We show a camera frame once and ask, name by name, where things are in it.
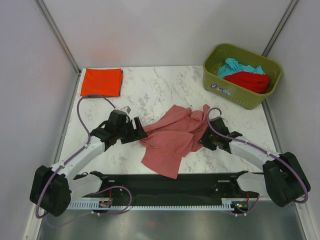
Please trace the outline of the pink t-shirt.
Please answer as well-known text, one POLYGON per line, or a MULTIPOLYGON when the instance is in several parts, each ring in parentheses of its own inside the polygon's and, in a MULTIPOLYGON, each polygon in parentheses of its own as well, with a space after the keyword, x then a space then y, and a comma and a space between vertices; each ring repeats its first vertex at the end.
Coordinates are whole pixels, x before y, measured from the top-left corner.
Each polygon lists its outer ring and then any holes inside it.
POLYGON ((193 111, 173 105, 157 122, 143 129, 148 137, 140 140, 146 148, 141 163, 155 173, 176 179, 182 158, 202 148, 199 140, 207 126, 210 106, 193 111))

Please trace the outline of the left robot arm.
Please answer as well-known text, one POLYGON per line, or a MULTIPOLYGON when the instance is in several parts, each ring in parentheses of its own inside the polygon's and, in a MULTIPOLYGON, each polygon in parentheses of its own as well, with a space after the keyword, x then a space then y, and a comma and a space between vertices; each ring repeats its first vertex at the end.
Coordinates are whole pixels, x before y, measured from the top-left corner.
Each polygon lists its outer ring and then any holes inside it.
POLYGON ((76 178, 92 160, 106 152, 117 141, 127 144, 147 138, 138 117, 130 119, 126 112, 113 110, 108 120, 93 129, 87 142, 65 160, 50 167, 41 165, 35 171, 29 199, 36 210, 43 209, 55 217, 66 211, 71 202, 84 196, 106 196, 110 185, 99 172, 76 178))

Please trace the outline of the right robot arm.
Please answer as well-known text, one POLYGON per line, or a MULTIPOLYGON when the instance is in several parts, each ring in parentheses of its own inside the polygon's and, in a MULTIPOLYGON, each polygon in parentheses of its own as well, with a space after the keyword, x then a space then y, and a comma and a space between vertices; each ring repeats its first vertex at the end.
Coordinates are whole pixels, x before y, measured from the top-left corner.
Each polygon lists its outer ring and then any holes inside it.
POLYGON ((254 192, 269 197, 279 207, 308 200, 311 185, 293 153, 278 153, 256 145, 241 133, 230 132, 221 117, 208 121, 199 143, 212 151, 220 149, 238 156, 261 170, 238 173, 229 184, 233 196, 254 192))

